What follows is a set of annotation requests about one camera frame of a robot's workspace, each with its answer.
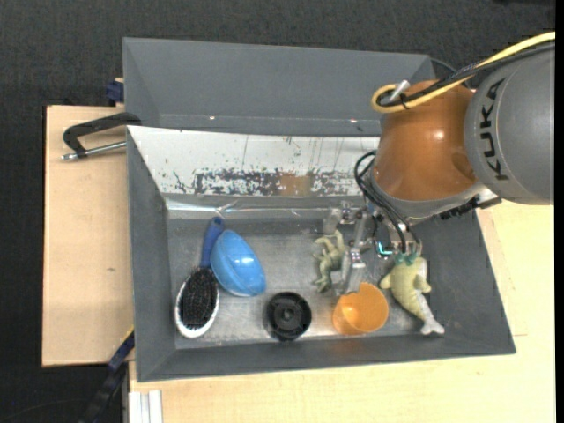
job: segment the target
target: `blue handle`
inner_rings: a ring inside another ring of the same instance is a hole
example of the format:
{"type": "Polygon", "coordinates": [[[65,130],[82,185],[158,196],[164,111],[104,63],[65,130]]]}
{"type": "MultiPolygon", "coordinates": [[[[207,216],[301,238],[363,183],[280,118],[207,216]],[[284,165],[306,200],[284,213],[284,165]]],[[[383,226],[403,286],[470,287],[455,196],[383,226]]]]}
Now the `blue handle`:
{"type": "Polygon", "coordinates": [[[222,218],[216,217],[211,220],[210,226],[208,227],[204,236],[202,260],[200,262],[201,268],[209,268],[212,265],[210,263],[210,255],[212,254],[213,245],[225,228],[225,223],[222,218]]]}

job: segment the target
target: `kuka logo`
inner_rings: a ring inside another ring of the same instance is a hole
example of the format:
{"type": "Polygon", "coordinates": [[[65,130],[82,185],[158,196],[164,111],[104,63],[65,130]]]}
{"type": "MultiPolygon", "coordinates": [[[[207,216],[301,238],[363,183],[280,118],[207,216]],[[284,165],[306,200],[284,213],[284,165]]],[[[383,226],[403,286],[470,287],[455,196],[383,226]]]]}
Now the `kuka logo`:
{"type": "Polygon", "coordinates": [[[486,158],[487,165],[495,172],[495,178],[497,180],[509,180],[509,177],[501,173],[501,163],[496,158],[494,137],[491,132],[492,121],[490,120],[490,114],[492,114],[494,110],[495,99],[497,98],[497,90],[501,83],[503,83],[503,80],[505,80],[505,78],[491,85],[490,89],[487,91],[486,97],[492,101],[492,104],[489,108],[486,107],[486,104],[482,106],[482,120],[479,124],[480,129],[484,130],[480,132],[479,137],[485,140],[487,144],[486,150],[482,153],[486,158]]]}

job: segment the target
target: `blue brush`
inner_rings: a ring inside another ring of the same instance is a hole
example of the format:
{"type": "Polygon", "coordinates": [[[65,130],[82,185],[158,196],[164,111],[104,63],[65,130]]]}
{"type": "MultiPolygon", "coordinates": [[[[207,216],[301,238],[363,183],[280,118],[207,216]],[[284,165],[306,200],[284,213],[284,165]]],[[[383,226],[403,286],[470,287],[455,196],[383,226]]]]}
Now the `blue brush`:
{"type": "Polygon", "coordinates": [[[184,281],[176,297],[174,320],[178,331],[186,338],[202,336],[218,313],[219,289],[210,268],[210,255],[224,229],[222,218],[211,220],[204,236],[200,265],[184,281]]]}

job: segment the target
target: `black hairbrush bristles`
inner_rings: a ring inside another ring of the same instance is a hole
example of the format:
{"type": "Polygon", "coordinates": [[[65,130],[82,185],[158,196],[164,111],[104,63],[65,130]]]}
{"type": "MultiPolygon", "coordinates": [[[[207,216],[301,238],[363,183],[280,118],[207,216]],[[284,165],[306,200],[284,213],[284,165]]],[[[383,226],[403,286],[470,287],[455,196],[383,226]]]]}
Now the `black hairbrush bristles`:
{"type": "Polygon", "coordinates": [[[184,282],[176,298],[178,330],[187,338],[201,336],[212,326],[218,304],[218,283],[213,272],[208,268],[198,268],[184,282]]]}

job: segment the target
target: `wooden table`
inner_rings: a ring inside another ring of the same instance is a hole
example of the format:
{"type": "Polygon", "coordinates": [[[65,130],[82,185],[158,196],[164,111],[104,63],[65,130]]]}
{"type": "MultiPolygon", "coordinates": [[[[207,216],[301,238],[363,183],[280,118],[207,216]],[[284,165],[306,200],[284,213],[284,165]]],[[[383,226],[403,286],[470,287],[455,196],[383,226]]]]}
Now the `wooden table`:
{"type": "MultiPolygon", "coordinates": [[[[60,160],[66,127],[120,111],[47,111],[45,367],[108,361],[133,323],[124,152],[60,160]]],[[[553,206],[504,202],[479,221],[516,354],[142,383],[131,361],[129,390],[161,390],[166,423],[555,421],[553,206]]]]}

